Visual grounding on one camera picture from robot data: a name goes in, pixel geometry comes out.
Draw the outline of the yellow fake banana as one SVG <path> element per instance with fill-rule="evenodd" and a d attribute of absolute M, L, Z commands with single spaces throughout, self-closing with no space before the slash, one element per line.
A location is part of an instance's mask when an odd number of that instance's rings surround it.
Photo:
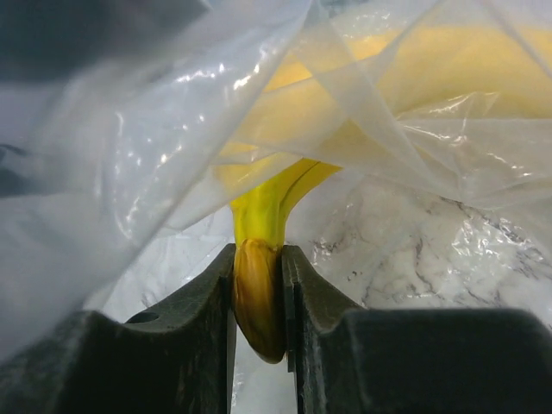
<path fill-rule="evenodd" d="M 549 28 L 316 25 L 232 146 L 270 151 L 217 169 L 235 314 L 268 360 L 283 354 L 291 240 L 366 308 L 514 308 L 550 324 Z"/>

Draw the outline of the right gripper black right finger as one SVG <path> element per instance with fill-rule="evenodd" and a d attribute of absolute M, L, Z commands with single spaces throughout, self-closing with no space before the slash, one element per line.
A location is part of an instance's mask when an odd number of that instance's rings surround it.
<path fill-rule="evenodd" d="M 551 334 L 514 309 L 366 310 L 281 256 L 301 413 L 548 413 Z"/>

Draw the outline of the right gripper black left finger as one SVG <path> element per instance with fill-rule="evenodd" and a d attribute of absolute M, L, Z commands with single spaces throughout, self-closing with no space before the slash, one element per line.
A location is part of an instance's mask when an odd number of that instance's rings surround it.
<path fill-rule="evenodd" d="M 2 364 L 2 412 L 229 412 L 234 253 L 225 246 L 196 278 L 126 323 L 72 313 Z"/>

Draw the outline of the clear zip bag orange seal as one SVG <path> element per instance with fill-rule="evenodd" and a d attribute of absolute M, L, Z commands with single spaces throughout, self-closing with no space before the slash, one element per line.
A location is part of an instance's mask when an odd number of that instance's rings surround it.
<path fill-rule="evenodd" d="M 316 25 L 549 28 L 548 1 L 4 1 L 1 80 L 58 78 L 25 141 L 1 148 L 1 366 L 79 311 L 126 323 L 186 285 L 234 220 L 217 169 L 300 37 Z M 283 354 L 247 339 L 232 298 L 227 413 L 301 413 Z"/>

